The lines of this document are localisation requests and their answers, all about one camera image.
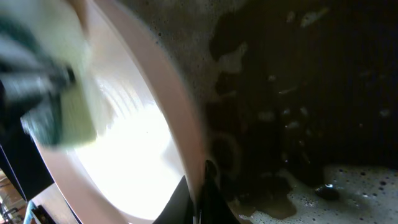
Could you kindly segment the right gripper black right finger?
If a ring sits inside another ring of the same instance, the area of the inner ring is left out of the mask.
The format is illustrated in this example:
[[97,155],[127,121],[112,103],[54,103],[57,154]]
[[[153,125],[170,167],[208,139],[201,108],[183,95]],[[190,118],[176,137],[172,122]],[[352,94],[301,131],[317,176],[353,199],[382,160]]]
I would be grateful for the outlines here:
[[206,160],[205,179],[201,188],[200,223],[239,224],[220,193],[215,177],[216,166],[210,160]]

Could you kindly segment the green yellow sponge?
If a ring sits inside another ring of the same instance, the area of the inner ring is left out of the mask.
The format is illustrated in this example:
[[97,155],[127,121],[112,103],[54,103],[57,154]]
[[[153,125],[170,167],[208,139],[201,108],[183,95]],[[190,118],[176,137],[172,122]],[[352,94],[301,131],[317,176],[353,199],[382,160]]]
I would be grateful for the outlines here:
[[1,1],[1,132],[43,147],[96,138],[82,87],[86,41],[66,1]]

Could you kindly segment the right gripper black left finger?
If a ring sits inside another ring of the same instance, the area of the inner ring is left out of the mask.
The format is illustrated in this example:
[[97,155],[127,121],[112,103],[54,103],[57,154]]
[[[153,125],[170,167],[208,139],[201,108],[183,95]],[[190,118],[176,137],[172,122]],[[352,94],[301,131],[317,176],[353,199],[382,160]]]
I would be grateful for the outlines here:
[[193,224],[193,211],[187,180],[183,176],[169,202],[153,224]]

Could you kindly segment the pink plastic plate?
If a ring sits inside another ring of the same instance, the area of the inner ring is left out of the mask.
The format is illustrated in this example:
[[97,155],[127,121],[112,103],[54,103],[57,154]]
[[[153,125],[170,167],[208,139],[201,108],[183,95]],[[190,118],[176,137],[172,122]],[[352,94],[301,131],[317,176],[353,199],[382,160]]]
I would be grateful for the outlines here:
[[86,41],[82,85],[96,138],[40,147],[82,223],[153,223],[185,176],[193,222],[203,139],[190,97],[149,28],[117,1],[66,1]]

